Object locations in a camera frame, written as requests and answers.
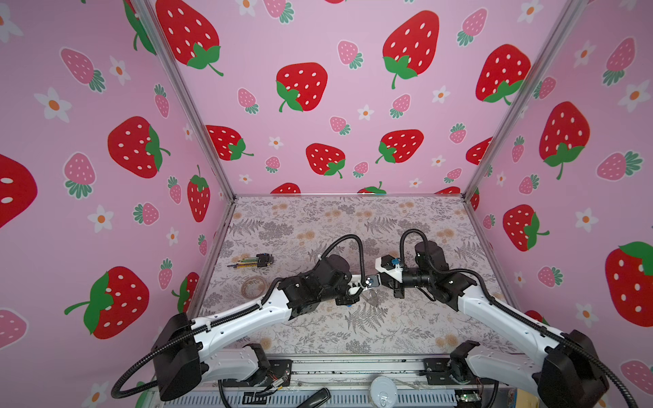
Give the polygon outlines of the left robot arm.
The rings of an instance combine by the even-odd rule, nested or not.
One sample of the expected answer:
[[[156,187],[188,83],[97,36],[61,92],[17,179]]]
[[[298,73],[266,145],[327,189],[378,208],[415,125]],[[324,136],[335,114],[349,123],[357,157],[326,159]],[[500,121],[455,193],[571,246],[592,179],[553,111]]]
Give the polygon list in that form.
[[[190,320],[184,313],[173,316],[156,340],[151,352],[129,367],[111,390],[112,398],[124,399],[149,389],[158,389],[162,401],[172,401],[190,393],[221,370],[212,362],[225,346],[267,326],[307,315],[326,301],[352,305],[359,301],[366,274],[353,275],[345,259],[333,254],[339,244],[355,234],[341,236],[321,255],[311,270],[275,278],[259,299],[222,314]]]

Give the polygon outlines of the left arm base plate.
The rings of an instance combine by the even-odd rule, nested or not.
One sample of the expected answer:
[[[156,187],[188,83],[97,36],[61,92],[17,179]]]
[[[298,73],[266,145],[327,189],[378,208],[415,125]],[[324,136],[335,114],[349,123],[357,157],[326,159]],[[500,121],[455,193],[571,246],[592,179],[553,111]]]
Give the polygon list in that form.
[[[288,386],[291,380],[293,363],[292,360],[288,359],[270,360],[268,368],[260,368],[251,377],[242,381],[224,380],[223,385],[226,388],[266,388],[282,380],[275,387]]]

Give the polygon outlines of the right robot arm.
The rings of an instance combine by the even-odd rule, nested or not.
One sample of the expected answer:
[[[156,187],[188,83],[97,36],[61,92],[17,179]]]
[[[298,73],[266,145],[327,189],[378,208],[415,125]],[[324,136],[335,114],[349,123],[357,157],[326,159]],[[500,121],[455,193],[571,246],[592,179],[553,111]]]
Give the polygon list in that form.
[[[474,270],[450,268],[443,249],[429,241],[420,229],[402,234],[420,237],[416,264],[406,256],[377,258],[381,282],[396,297],[416,288],[428,300],[445,304],[491,328],[520,350],[523,362],[513,355],[491,357],[479,345],[468,343],[452,355],[458,376],[484,377],[535,394],[547,407],[594,407],[610,387],[627,406],[637,402],[625,383],[603,363],[590,338],[577,330],[564,333],[547,326],[493,297],[483,277]]]

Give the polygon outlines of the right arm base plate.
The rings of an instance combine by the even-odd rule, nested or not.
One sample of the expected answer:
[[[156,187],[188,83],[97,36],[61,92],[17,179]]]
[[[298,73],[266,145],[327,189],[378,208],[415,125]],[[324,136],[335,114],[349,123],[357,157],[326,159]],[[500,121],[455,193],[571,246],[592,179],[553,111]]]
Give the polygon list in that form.
[[[465,365],[460,367],[452,363],[448,357],[436,357],[423,360],[423,369],[418,372],[425,377],[429,385],[441,386],[492,386],[494,381],[489,378],[476,377]]]

